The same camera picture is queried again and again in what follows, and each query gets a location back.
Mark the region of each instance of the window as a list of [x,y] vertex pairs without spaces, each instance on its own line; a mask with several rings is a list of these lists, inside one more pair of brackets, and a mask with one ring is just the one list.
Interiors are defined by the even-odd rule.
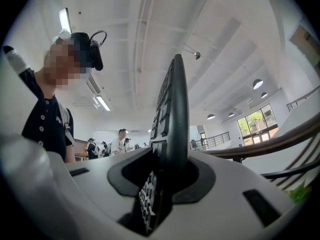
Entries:
[[278,131],[277,121],[270,104],[237,122],[245,146],[268,141]]

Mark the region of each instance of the person in white shirt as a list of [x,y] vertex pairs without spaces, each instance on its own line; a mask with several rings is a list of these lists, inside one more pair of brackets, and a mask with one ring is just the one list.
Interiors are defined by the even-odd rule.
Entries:
[[130,144],[129,144],[130,140],[131,140],[130,138],[125,138],[125,140],[124,140],[125,152],[130,152],[133,149],[132,147],[130,147]]
[[126,129],[120,129],[118,138],[111,142],[110,156],[121,155],[125,152],[125,146],[122,140],[126,137]]

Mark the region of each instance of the air vent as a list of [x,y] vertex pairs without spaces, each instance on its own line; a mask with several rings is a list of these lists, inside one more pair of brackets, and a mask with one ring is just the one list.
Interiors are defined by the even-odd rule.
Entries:
[[88,85],[88,87],[90,88],[90,90],[92,91],[93,94],[98,95],[99,93],[101,93],[100,89],[98,88],[98,86],[97,86],[97,84],[91,74],[89,74],[89,77],[86,80],[86,84]]

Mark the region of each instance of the green tree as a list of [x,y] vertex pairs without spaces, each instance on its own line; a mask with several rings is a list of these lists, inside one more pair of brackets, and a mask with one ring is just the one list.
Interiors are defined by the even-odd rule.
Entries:
[[248,116],[248,123],[250,126],[255,124],[257,130],[260,131],[259,124],[257,122],[261,121],[262,119],[263,119],[263,116],[261,113],[253,112]]
[[242,133],[242,136],[250,134],[250,130],[245,118],[241,118],[238,120],[238,124]]

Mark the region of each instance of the ceiling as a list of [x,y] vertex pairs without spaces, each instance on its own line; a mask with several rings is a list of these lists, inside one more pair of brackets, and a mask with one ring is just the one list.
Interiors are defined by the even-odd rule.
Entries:
[[[245,18],[248,10],[228,0],[42,0],[41,13],[49,39],[61,29],[58,11],[67,7],[73,32],[104,30],[108,37],[100,48],[102,71],[92,76],[111,108],[87,111],[97,117],[154,113],[162,81],[171,59],[181,54],[186,74],[190,122],[206,121],[207,114],[225,115],[244,100],[250,107],[261,103],[261,93],[270,96],[278,87],[256,28]],[[270,12],[264,12],[268,18]],[[96,36],[99,42],[102,36]],[[194,51],[201,53],[196,60]],[[253,81],[263,85],[253,90]],[[74,103],[92,102],[81,86],[69,90]]]

